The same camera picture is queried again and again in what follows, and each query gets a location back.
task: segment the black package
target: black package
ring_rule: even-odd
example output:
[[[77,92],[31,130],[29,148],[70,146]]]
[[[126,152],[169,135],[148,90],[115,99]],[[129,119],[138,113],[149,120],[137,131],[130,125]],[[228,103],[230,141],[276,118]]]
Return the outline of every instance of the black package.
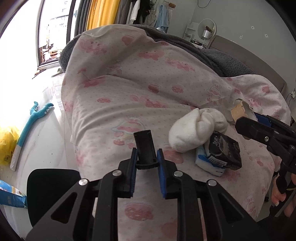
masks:
[[[213,132],[205,149],[212,164],[232,170],[242,167],[238,142],[220,132]]]

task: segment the blue toy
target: blue toy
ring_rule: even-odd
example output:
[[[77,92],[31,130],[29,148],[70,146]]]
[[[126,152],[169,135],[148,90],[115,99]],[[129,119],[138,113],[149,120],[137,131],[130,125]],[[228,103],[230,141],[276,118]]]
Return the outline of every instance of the blue toy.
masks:
[[[17,165],[17,161],[20,155],[20,151],[22,149],[22,146],[25,142],[25,139],[29,133],[29,130],[31,129],[33,123],[45,116],[47,114],[47,112],[49,111],[49,109],[54,106],[52,103],[47,103],[42,109],[37,110],[38,109],[38,102],[34,101],[34,105],[33,107],[30,109],[30,118],[27,122],[27,124],[25,125],[24,129],[22,130],[22,133],[20,134],[20,138],[18,139],[18,142],[15,146],[15,150],[13,152],[12,155],[12,159],[11,159],[11,163],[10,163],[10,169],[15,171],[16,169],[16,165]]]

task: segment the yellow curtain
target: yellow curtain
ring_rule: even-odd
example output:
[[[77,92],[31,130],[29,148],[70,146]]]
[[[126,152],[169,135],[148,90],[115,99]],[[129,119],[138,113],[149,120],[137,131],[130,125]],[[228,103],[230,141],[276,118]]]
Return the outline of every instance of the yellow curtain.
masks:
[[[120,0],[92,0],[86,29],[113,24]]]

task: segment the electrical cable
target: electrical cable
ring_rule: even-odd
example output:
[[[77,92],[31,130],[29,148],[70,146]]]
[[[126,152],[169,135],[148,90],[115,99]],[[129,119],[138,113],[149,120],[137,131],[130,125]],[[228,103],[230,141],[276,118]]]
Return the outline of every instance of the electrical cable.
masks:
[[[292,96],[291,96],[291,99],[292,99]],[[289,104],[288,104],[288,106],[290,106],[290,101],[291,101],[291,99],[289,100]]]
[[[211,2],[211,0],[209,0],[208,4],[207,4],[205,7],[207,7],[207,6],[210,4],[210,2]],[[197,0],[197,6],[198,6],[199,8],[205,8],[205,7],[200,7],[200,6],[198,5],[198,0]]]
[[[289,95],[291,95],[291,96],[292,96],[292,94],[291,94],[291,93],[289,93],[289,94],[287,95],[287,97],[286,97],[285,101],[287,101],[287,99],[288,99]]]

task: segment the white wall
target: white wall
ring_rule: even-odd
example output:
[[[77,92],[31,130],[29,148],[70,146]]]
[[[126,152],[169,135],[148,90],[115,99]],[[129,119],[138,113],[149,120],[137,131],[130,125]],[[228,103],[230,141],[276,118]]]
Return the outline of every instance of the white wall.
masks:
[[[199,6],[206,6],[208,2],[199,0]],[[211,0],[206,8],[196,6],[192,22],[199,23],[204,18],[214,20],[217,35],[239,44],[272,67],[287,82],[284,97],[293,91],[296,87],[296,41],[265,0]]]
[[[183,38],[187,24],[191,22],[197,0],[174,0],[172,3],[176,7],[173,10],[168,34]]]

